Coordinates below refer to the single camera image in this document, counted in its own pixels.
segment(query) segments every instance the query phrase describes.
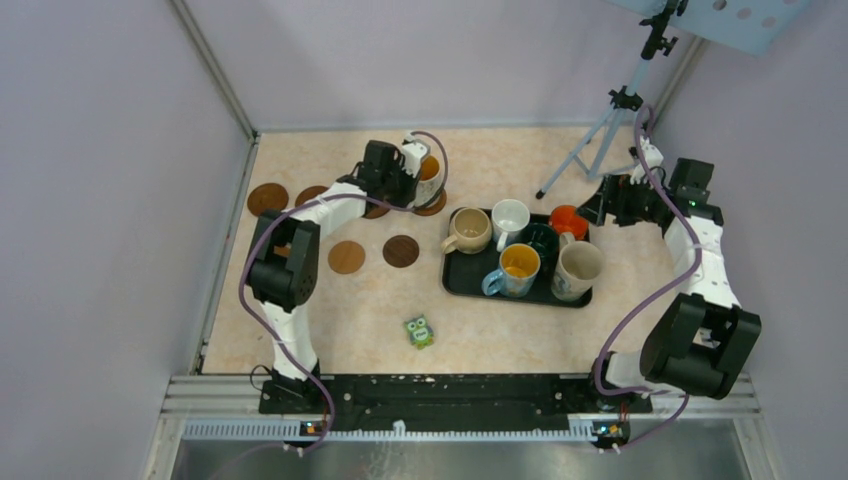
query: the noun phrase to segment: cork coaster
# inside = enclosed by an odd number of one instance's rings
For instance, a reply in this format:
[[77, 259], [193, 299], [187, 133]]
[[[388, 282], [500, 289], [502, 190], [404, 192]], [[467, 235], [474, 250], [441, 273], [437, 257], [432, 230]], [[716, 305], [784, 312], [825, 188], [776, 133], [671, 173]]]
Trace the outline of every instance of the cork coaster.
[[315, 185], [315, 186], [309, 187], [306, 190], [300, 192], [300, 195], [298, 195], [297, 198], [294, 201], [294, 206], [299, 207], [299, 206], [303, 205], [304, 203], [306, 203], [306, 202], [312, 200], [313, 198], [317, 197], [318, 195], [321, 195], [322, 193], [326, 192], [327, 190], [328, 190], [327, 187], [324, 187], [324, 186], [321, 186], [321, 185]]
[[418, 242], [406, 235], [390, 238], [383, 245], [383, 258], [386, 263], [397, 268], [406, 268], [418, 260]]
[[366, 213], [364, 218], [367, 218], [369, 220], [374, 220], [375, 218], [380, 218], [387, 213], [389, 213], [388, 208], [377, 207], [374, 210], [371, 210], [370, 212]]
[[330, 250], [327, 261], [334, 272], [347, 275], [359, 270], [365, 263], [365, 249], [356, 242], [345, 240]]
[[289, 204], [289, 192], [278, 183], [266, 183], [254, 188], [247, 197], [247, 209], [259, 216], [269, 208], [282, 210]]
[[442, 190], [442, 194], [439, 196], [439, 199], [436, 202], [427, 208], [421, 210], [415, 210], [415, 214], [421, 217], [429, 217], [435, 215], [442, 211], [445, 208], [445, 205], [448, 203], [448, 192]]

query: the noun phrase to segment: gray floor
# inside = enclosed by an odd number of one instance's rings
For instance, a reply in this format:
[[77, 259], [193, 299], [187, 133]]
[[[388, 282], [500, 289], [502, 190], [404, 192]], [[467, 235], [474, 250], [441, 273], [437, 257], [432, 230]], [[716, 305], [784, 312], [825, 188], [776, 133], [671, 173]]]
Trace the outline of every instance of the gray floor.
[[[649, 423], [633, 426], [635, 432]], [[174, 480], [206, 479], [261, 442], [186, 441]], [[579, 451], [585, 444], [328, 443], [299, 459], [261, 450], [219, 479], [629, 479], [749, 478], [731, 421], [682, 421], [622, 455]]]

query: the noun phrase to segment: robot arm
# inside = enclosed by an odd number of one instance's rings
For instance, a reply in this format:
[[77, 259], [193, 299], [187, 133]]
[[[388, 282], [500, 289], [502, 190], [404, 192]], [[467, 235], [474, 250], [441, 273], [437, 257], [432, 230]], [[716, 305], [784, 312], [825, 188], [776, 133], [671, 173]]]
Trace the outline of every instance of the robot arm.
[[[375, 208], [366, 197], [407, 207], [414, 200], [421, 162], [429, 155], [427, 144], [408, 135], [400, 148], [372, 140], [355, 174], [345, 175], [315, 200], [317, 205], [300, 210], [284, 220], [263, 245], [247, 277], [253, 296], [259, 300], [265, 318], [280, 336], [295, 360], [318, 373], [318, 357], [309, 336], [307, 300], [318, 276], [320, 242], [342, 225]], [[333, 199], [338, 194], [353, 197]], [[257, 221], [250, 249], [281, 212], [268, 210]], [[288, 247], [287, 256], [275, 247]], [[274, 344], [272, 376], [290, 392], [303, 394], [306, 375], [297, 369]]]
[[[724, 398], [759, 336], [759, 316], [741, 308], [727, 280], [721, 253], [724, 220], [721, 209], [707, 204], [712, 171], [712, 164], [681, 158], [665, 187], [697, 233], [697, 245], [650, 184], [633, 182], [630, 175], [605, 177], [595, 195], [578, 209], [596, 225], [603, 225], [607, 214], [615, 216], [619, 226], [640, 221], [659, 225], [676, 276], [692, 266], [695, 249], [702, 252], [700, 267], [677, 287], [677, 297], [641, 352], [610, 356], [605, 379], [613, 385]], [[694, 342], [699, 333], [704, 344]]]

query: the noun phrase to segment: green owl toy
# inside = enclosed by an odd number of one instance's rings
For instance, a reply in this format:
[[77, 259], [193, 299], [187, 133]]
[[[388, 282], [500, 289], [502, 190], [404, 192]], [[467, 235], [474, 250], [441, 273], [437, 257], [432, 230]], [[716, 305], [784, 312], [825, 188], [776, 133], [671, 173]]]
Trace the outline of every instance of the green owl toy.
[[413, 318], [405, 325], [409, 334], [409, 343], [418, 347], [418, 350], [433, 344], [433, 329], [427, 325], [427, 318], [424, 315]]

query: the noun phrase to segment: white mug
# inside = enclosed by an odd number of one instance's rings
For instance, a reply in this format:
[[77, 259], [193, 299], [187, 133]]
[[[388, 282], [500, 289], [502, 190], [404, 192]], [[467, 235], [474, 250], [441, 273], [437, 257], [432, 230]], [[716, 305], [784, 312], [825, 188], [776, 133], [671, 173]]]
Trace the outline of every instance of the white mug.
[[[439, 187], [442, 186], [442, 179], [445, 177], [442, 162], [438, 158], [430, 155], [421, 162], [421, 179], [415, 187], [415, 201], [413, 205], [416, 207], [424, 206], [428, 201], [433, 199]], [[435, 205], [436, 200], [433, 200], [430, 205]]]
[[559, 237], [557, 268], [551, 281], [551, 293], [560, 300], [577, 300], [598, 280], [604, 270], [604, 253], [589, 242], [575, 240], [565, 232]]
[[492, 208], [492, 240], [503, 252], [507, 245], [518, 241], [521, 230], [530, 223], [530, 210], [518, 200], [507, 199], [496, 203]]

